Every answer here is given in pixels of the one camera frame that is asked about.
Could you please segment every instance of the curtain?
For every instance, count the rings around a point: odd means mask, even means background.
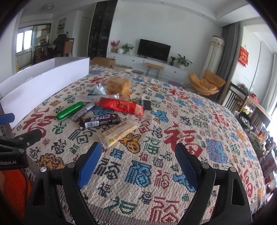
[[[261,106],[269,113],[277,100],[277,55],[274,54],[272,73],[268,83],[268,89],[261,102]]]
[[[238,31],[239,22],[236,22],[224,26],[221,33],[221,37],[225,40],[225,47],[216,75],[218,75],[225,81],[228,80],[233,62],[236,61],[234,57],[238,42]],[[223,89],[224,86],[220,89],[218,93],[211,95],[209,99],[212,101],[217,101],[220,98]]]

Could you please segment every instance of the white cardboard box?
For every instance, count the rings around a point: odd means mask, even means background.
[[[13,129],[28,113],[66,86],[89,74],[89,58],[58,57],[30,66],[0,84],[4,113]]]

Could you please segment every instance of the cable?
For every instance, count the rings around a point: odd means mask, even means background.
[[[21,169],[19,169],[19,171],[22,173],[22,175],[25,178],[25,196],[24,196],[24,202],[25,202],[25,204],[24,204],[24,208],[26,208],[27,197],[28,197],[28,180],[27,180],[27,177],[26,177],[25,173]]]

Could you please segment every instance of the woven blanket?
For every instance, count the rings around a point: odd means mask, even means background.
[[[131,116],[139,123],[135,131],[110,148],[103,148],[89,184],[81,190],[96,218],[111,224],[176,224],[195,193],[174,155],[179,142],[213,168],[226,170],[234,166],[252,210],[260,207],[265,195],[261,166],[230,111],[182,88],[98,66],[91,66],[88,76],[46,99],[14,128],[15,135],[36,128],[42,131],[41,141],[27,149],[33,176],[40,167],[57,169],[75,162],[93,142],[100,142],[97,133],[113,125],[81,131],[70,118],[61,122],[55,118],[74,104],[74,95],[93,95],[97,83],[123,73],[135,85],[121,98],[148,99],[152,111],[139,117],[95,106],[86,114],[92,117],[117,113],[121,118]],[[203,222],[211,216],[217,192],[215,187]]]

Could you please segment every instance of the dark glass cabinet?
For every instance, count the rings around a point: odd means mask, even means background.
[[[96,4],[88,44],[88,57],[91,60],[96,56],[106,57],[116,4],[117,0]]]

